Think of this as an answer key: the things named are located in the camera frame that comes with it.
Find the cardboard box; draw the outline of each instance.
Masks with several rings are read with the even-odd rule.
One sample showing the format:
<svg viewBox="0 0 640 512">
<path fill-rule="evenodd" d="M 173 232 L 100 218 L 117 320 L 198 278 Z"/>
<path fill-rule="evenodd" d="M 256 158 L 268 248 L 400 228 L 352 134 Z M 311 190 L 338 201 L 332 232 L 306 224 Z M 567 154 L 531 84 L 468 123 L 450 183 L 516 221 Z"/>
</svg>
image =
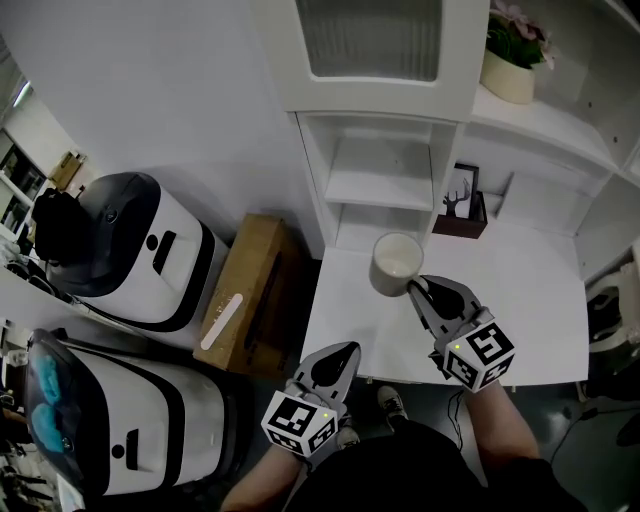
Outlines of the cardboard box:
<svg viewBox="0 0 640 512">
<path fill-rule="evenodd" d="M 202 326 L 205 345 L 213 342 L 208 349 L 199 343 L 193 356 L 222 370 L 282 377 L 302 274 L 301 252 L 284 222 L 247 215 Z"/>
<path fill-rule="evenodd" d="M 62 157 L 49 179 L 53 181 L 58 190 L 63 191 L 69 186 L 69 182 L 78 172 L 83 162 L 84 159 L 76 158 L 70 151 L 67 151 L 67 154 Z"/>
</svg>

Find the deer silhouette picture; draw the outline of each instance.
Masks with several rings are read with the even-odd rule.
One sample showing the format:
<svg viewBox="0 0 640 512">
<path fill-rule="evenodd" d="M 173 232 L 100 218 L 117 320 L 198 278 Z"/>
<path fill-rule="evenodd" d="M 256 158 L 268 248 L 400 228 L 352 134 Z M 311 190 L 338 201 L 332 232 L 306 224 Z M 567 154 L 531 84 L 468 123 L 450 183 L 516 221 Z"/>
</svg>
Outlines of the deer silhouette picture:
<svg viewBox="0 0 640 512">
<path fill-rule="evenodd" d="M 457 217 L 456 205 L 460 201 L 466 201 L 471 197 L 471 186 L 469 185 L 469 182 L 467 181 L 466 178 L 464 178 L 462 181 L 464 183 L 464 193 L 462 194 L 462 197 L 458 197 L 458 191 L 456 190 L 455 199 L 451 199 L 449 197 L 449 193 L 447 193 L 446 197 L 442 200 L 442 203 L 447 206 L 447 213 L 445 215 L 449 217 Z"/>
</svg>

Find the sneaker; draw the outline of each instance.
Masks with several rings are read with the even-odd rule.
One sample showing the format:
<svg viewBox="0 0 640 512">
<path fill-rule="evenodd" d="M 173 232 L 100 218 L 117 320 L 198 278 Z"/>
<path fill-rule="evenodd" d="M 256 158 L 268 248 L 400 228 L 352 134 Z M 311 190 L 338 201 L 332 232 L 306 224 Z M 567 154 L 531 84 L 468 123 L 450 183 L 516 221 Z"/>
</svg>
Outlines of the sneaker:
<svg viewBox="0 0 640 512">
<path fill-rule="evenodd" d="M 409 419 L 404 410 L 404 406 L 402 405 L 400 395 L 391 386 L 382 386 L 378 390 L 378 405 L 382 409 L 382 412 L 384 412 L 384 415 L 387 418 L 387 425 L 389 425 L 389 428 L 393 432 L 395 432 L 395 430 L 391 425 L 392 418 L 402 416 L 405 419 Z"/>
<path fill-rule="evenodd" d="M 344 450 L 360 443 L 360 436 L 351 427 L 342 427 L 338 432 L 338 448 Z"/>
</svg>

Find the blue component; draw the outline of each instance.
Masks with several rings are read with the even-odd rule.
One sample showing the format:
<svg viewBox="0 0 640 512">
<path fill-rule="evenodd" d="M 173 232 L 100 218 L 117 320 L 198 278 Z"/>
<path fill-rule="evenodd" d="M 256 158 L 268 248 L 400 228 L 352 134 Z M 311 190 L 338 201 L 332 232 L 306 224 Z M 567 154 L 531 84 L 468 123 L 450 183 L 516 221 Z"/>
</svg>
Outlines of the blue component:
<svg viewBox="0 0 640 512">
<path fill-rule="evenodd" d="M 62 453 L 62 433 L 56 427 L 55 410 L 47 404 L 39 404 L 31 413 L 33 433 L 53 453 Z"/>
<path fill-rule="evenodd" d="M 56 362 L 53 357 L 49 355 L 39 357 L 32 362 L 31 366 L 38 376 L 40 389 L 44 393 L 47 402 L 51 405 L 57 404 L 60 401 L 61 395 Z"/>
</svg>

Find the cabinet door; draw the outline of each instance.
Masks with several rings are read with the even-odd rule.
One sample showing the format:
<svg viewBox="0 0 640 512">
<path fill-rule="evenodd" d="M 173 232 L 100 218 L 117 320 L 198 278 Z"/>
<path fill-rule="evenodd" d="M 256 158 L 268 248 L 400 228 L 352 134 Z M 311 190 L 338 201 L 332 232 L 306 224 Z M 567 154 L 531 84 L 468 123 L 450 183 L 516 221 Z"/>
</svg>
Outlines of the cabinet door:
<svg viewBox="0 0 640 512">
<path fill-rule="evenodd" d="M 468 121 L 489 0 L 251 0 L 286 111 Z"/>
</svg>

